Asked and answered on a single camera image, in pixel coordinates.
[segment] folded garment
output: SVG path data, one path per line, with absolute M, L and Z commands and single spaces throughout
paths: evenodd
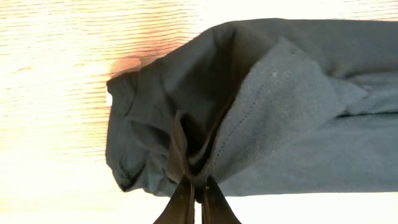
M 111 79 L 120 188 L 226 196 L 398 191 L 398 23 L 258 19 L 213 27 Z

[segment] stitching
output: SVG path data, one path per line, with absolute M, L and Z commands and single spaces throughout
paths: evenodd
M 243 124 L 243 122 L 249 117 L 249 115 L 251 114 L 251 112 L 253 111 L 255 105 L 257 104 L 257 99 L 259 98 L 260 93 L 262 92 L 262 89 L 264 88 L 265 82 L 263 82 L 260 86 L 260 89 L 258 89 L 257 93 L 256 93 L 256 97 L 254 98 L 253 103 L 250 106 L 249 111 L 245 114 L 245 116 L 239 121 L 238 125 L 236 125 L 233 130 L 228 134 L 228 136 L 226 137 L 226 139 L 223 141 L 223 143 L 221 144 L 221 148 L 219 149 L 219 151 L 217 152 L 217 155 L 214 159 L 214 162 L 212 163 L 212 165 L 214 166 L 217 162 L 218 156 L 219 154 L 224 150 L 225 146 L 226 146 L 226 142 L 230 139 L 230 137 L 235 133 L 235 131 L 240 127 L 240 125 Z

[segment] wood grain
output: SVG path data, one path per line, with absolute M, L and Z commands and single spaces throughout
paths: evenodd
M 398 21 L 398 1 L 3 0 L 0 222 L 153 221 L 167 199 L 121 193 L 105 164 L 105 82 L 213 25 L 263 17 Z

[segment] dark gray fabric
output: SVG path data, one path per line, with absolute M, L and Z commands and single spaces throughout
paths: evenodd
M 227 196 L 398 191 L 397 39 L 395 22 L 213 27 L 108 82 L 107 163 L 155 195 L 182 175 Z

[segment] white tag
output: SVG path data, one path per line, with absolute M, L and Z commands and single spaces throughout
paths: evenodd
M 105 100 L 106 106 L 112 106 L 112 95 L 108 92 L 108 87 L 106 87 Z

